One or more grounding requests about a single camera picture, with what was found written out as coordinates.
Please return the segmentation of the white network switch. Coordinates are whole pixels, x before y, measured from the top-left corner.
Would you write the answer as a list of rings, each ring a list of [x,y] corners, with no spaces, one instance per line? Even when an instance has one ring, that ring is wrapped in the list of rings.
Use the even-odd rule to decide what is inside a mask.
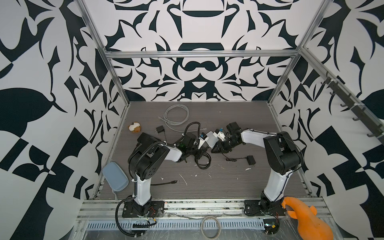
[[[219,138],[216,133],[214,132],[207,133],[206,143],[210,146],[210,148],[213,149],[218,141],[219,141]]]

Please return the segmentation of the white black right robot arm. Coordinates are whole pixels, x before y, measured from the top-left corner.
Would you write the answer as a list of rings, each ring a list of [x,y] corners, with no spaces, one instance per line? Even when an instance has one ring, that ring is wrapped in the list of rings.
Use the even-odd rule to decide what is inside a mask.
[[[266,151],[271,168],[267,186],[262,198],[268,203],[282,200],[284,191],[293,172],[300,169],[304,156],[289,133],[269,133],[254,129],[243,130],[236,122],[227,125],[227,130],[217,129],[208,134],[214,140],[212,153],[226,154],[239,145],[252,144]]]

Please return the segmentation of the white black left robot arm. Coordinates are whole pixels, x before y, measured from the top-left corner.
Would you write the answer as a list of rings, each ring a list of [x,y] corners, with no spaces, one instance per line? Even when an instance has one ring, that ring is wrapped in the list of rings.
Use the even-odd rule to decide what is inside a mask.
[[[190,156],[199,160],[206,154],[211,139],[205,133],[201,133],[199,137],[186,133],[176,143],[168,144],[154,136],[142,133],[129,157],[129,171],[135,183],[134,203],[143,207],[151,201],[152,177],[164,161],[179,163],[186,161]]]

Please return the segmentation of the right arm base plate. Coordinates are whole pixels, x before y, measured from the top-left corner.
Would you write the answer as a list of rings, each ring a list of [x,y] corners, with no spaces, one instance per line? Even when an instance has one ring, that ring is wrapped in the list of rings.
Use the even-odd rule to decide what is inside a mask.
[[[268,199],[245,200],[244,214],[249,217],[278,215],[284,216],[285,209],[281,205],[282,201],[270,202]]]

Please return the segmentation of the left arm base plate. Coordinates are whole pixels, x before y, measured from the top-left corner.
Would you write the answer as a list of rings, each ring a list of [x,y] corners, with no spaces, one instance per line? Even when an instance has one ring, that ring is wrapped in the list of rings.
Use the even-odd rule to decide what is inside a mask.
[[[135,201],[125,202],[122,217],[123,218],[136,218],[136,217],[155,218],[164,213],[164,207],[165,207],[164,201],[149,200],[143,206],[139,205]]]

